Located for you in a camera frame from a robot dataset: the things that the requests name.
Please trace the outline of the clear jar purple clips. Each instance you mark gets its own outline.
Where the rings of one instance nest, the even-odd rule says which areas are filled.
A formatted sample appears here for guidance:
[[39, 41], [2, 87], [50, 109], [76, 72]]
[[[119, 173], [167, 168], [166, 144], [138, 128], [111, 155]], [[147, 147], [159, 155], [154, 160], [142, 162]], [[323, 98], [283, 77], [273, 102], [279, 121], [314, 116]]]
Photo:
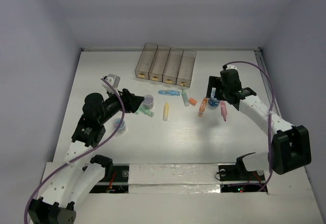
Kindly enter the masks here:
[[153, 109], [153, 107], [154, 107], [154, 98], [153, 98], [153, 96], [152, 95], [144, 95], [144, 101], [143, 101], [142, 105], [146, 109]]

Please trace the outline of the blue round clip jar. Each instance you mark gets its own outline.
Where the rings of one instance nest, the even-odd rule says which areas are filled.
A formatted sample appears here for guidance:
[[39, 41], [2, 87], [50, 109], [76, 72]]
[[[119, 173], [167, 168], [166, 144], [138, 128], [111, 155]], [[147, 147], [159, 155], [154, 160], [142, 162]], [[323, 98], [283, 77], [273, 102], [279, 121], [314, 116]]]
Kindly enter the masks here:
[[216, 99], [216, 98], [209, 98], [208, 99], [208, 104], [211, 106], [211, 107], [218, 107], [219, 104], [220, 104], [220, 100]]

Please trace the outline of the clear jar colourful clips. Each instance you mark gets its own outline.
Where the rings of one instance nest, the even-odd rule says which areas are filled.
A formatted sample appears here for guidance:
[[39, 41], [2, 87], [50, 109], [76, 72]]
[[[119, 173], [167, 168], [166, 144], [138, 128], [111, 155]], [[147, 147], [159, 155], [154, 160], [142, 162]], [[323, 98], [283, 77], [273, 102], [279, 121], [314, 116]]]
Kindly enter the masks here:
[[124, 133], [126, 131], [126, 125], [124, 120], [122, 120], [121, 118], [116, 118], [113, 121], [113, 128], [116, 130], [118, 133]]

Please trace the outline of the yellow highlighter marker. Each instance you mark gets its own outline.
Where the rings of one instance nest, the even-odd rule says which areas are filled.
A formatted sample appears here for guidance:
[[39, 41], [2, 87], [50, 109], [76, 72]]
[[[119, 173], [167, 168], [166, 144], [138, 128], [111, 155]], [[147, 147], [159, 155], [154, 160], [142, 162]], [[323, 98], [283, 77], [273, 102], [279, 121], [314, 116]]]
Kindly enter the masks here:
[[168, 117], [169, 117], [169, 103], [166, 102], [165, 105], [164, 105], [164, 111], [163, 111], [163, 116], [162, 116], [162, 119], [163, 121], [167, 121], [168, 120]]

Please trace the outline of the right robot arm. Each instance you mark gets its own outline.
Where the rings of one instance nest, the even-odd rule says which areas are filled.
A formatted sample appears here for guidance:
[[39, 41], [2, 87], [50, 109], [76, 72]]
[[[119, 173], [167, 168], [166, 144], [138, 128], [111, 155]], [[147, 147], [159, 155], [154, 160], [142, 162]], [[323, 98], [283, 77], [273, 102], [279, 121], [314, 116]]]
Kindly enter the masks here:
[[234, 167], [240, 179], [248, 178], [253, 170], [267, 165], [278, 175], [309, 165], [312, 161], [309, 132], [303, 125], [294, 126], [271, 111], [251, 88], [243, 88], [236, 69], [224, 69], [220, 77], [210, 76], [207, 96], [215, 89], [214, 97], [226, 101], [249, 117], [268, 138], [266, 159], [257, 157]]

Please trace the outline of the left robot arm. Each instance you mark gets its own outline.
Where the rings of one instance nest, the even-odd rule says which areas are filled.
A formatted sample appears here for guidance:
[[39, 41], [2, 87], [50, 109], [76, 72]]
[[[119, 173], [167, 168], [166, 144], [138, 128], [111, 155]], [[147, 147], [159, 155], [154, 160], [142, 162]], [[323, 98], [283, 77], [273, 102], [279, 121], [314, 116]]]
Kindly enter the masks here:
[[104, 99], [99, 93], [85, 97], [83, 114], [78, 121], [64, 164], [54, 170], [34, 190], [24, 210], [24, 223], [74, 223], [76, 206], [100, 180], [112, 177], [111, 158], [95, 154], [113, 136], [103, 140], [105, 123], [116, 113], [135, 113], [143, 96], [127, 89], [112, 89]]

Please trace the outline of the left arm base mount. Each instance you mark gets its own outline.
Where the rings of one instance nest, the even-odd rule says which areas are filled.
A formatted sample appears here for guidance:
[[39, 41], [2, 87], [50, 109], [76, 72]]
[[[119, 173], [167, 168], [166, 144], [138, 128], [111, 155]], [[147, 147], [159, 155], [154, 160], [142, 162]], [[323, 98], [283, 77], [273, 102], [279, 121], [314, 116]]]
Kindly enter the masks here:
[[128, 193], [129, 165], [113, 164], [113, 160], [102, 155], [95, 155], [90, 163], [104, 168], [104, 177], [91, 189], [90, 193]]

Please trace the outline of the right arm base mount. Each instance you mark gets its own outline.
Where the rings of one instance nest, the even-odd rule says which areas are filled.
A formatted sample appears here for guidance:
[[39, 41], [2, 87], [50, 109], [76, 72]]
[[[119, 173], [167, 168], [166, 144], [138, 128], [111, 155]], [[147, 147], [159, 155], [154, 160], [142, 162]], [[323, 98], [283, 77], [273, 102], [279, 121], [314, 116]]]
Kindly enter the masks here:
[[214, 177], [221, 182], [222, 193], [258, 192], [265, 184], [264, 173], [248, 171], [243, 159], [253, 153], [237, 157], [234, 164], [219, 165]]

